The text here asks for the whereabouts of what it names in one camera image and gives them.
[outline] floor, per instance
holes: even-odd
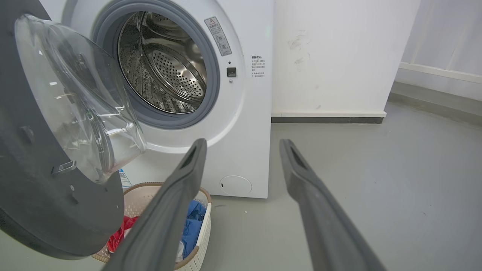
[[[202,270],[312,270],[278,144],[290,138],[390,271],[482,270],[482,129],[388,104],[383,124],[273,124],[267,200],[213,197]],[[0,231],[2,269],[96,271]]]

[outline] blue cloth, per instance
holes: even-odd
[[[182,257],[185,259],[194,249],[198,242],[202,221],[206,214],[206,208],[198,201],[191,201],[187,209],[187,219],[184,223],[181,241],[184,244]]]

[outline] red cloth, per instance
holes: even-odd
[[[137,220],[138,217],[126,217],[124,216],[124,221],[120,225],[120,228],[117,230],[115,234],[113,234],[109,241],[107,242],[107,249],[110,253],[114,253],[121,243],[124,240],[124,232],[134,225],[134,222]]]

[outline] wall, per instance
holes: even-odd
[[[422,0],[395,80],[482,101],[481,25],[480,0]]]
[[[272,116],[385,116],[419,3],[278,0]]]

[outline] basket rim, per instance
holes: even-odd
[[[129,187],[126,191],[124,191],[124,196],[127,193],[129,193],[132,190],[134,190],[136,188],[139,188],[139,187],[162,186],[163,184],[164,184],[164,182],[146,182],[146,183],[135,184],[135,185]],[[206,198],[208,199],[208,204],[211,204],[212,199],[211,199],[211,195],[208,193],[208,191],[206,191],[206,189],[204,189],[202,187],[199,187],[199,191],[201,191],[206,196]],[[177,270],[177,269],[187,265],[194,258],[194,256],[198,253],[198,251],[199,251],[199,246],[197,245],[197,246],[194,247],[194,249],[191,251],[191,253],[189,253],[189,255],[185,259],[183,259],[182,261],[180,261],[180,262],[176,263],[176,265],[174,265],[174,270]],[[104,262],[104,263],[107,263],[110,260],[110,258],[102,256],[102,255],[98,254],[97,252],[95,254],[92,254],[91,257],[93,257],[94,259],[96,259],[98,261]]]

